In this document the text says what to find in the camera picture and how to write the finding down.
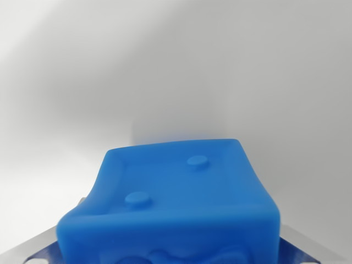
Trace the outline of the black-tipped metal gripper left finger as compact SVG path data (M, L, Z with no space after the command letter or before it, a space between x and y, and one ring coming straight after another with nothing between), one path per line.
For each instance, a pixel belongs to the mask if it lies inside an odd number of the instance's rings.
M1 254L1 263L65 263L56 225Z

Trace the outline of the black-tipped metal gripper right finger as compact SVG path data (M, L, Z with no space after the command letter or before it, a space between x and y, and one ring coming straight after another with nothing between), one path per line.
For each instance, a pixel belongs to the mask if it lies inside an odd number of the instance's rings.
M347 263L347 259L282 224L278 263Z

